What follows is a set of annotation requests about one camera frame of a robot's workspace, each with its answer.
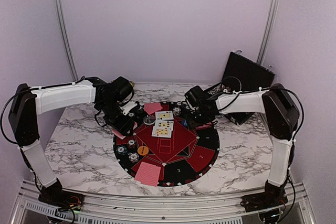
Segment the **red playing card deck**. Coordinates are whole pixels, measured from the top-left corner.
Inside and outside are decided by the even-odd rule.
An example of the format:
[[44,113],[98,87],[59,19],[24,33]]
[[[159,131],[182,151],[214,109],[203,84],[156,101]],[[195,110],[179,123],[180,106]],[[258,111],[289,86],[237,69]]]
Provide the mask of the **red playing card deck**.
[[115,129],[112,129],[112,133],[113,133],[114,136],[116,136],[116,137],[118,137],[119,139],[122,139],[122,140],[126,137]]

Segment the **white blue chip pile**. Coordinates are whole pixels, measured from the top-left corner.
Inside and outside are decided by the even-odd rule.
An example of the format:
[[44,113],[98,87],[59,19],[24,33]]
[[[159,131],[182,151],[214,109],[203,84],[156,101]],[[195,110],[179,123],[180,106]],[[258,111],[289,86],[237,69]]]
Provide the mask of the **white blue chip pile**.
[[128,157],[129,157],[129,161],[132,163],[136,163],[139,161],[138,153],[129,153]]
[[181,110],[180,107],[177,107],[177,106],[176,106],[176,107],[173,108],[172,111],[173,111],[174,116],[180,116],[182,110]]

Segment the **small orange black chip pile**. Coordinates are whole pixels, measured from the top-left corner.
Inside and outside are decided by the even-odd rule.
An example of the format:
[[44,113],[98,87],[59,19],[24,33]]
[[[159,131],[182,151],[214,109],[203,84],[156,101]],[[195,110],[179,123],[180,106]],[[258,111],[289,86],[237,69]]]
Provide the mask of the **small orange black chip pile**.
[[136,142],[134,139],[130,139],[128,141],[128,148],[135,148],[136,147]]

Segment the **clear round dealer button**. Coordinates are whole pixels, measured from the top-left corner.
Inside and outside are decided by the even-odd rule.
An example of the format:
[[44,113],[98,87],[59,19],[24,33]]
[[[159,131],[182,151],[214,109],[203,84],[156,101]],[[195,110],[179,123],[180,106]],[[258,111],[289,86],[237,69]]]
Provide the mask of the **clear round dealer button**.
[[155,124],[156,118],[154,115],[147,115],[143,118],[143,123],[145,125],[153,125]]

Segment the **dealt red card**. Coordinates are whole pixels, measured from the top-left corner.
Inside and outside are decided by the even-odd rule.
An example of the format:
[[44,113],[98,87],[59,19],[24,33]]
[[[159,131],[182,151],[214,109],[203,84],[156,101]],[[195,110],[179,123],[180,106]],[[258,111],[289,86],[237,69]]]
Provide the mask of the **dealt red card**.
[[144,110],[145,112],[150,115],[154,112],[157,112],[157,111],[161,111],[162,110],[162,106],[159,102],[156,102],[156,103],[146,103],[144,105]]
[[146,162],[142,162],[139,169],[135,175],[135,180],[139,182],[150,182],[151,181],[151,169],[154,165]]
[[161,168],[158,166],[153,166],[150,172],[150,185],[157,186],[160,178]]

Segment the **orange round blind button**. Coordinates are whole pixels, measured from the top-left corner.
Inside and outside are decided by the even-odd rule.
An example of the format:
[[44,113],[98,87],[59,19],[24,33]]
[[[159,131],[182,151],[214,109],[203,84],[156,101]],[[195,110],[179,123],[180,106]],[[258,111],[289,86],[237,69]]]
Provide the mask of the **orange round blind button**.
[[149,148],[142,145],[138,148],[137,153],[141,156],[146,156],[149,153]]

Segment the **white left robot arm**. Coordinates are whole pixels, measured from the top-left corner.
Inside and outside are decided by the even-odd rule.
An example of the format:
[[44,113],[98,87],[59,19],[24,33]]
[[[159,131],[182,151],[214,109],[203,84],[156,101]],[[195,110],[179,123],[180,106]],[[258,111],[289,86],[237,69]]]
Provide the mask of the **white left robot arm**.
[[135,127],[130,113],[139,106],[133,100],[134,95],[132,83],[124,77],[111,82],[98,77],[81,77],[74,82],[32,87],[21,83],[2,109],[8,112],[14,139],[10,140],[6,133],[2,135],[18,146],[29,169],[47,188],[47,199],[61,206],[66,202],[66,193],[55,186],[58,179],[45,155],[46,141],[40,136],[40,127],[45,125],[42,120],[53,115],[59,118],[71,106],[92,104],[96,115],[102,116],[103,126],[127,136]]

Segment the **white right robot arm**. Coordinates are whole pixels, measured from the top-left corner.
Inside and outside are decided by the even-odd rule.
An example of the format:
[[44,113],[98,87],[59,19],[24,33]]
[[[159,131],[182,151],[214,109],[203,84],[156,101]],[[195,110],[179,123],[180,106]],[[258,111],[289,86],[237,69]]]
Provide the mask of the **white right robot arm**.
[[191,109],[186,114],[191,128],[209,123],[220,114],[263,115],[273,147],[268,183],[276,187],[285,183],[293,157],[293,142],[304,119],[302,104],[293,91],[280,83],[253,91],[217,94],[195,86],[186,92],[185,99]]

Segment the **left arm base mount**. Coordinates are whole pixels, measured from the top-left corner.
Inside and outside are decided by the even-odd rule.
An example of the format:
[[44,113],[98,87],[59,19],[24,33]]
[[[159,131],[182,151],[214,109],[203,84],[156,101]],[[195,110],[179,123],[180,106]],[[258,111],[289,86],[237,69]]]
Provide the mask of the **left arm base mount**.
[[42,186],[38,200],[40,202],[58,207],[59,211],[80,210],[84,195],[63,190],[59,180],[49,187]]

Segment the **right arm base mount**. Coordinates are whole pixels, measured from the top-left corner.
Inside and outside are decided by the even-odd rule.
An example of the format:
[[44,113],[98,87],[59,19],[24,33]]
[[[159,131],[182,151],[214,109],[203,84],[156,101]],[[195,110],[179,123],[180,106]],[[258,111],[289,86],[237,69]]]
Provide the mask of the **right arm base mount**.
[[287,181],[286,179],[279,187],[266,181],[263,192],[242,196],[240,205],[245,208],[246,212],[251,212],[286,204],[288,202],[285,195]]

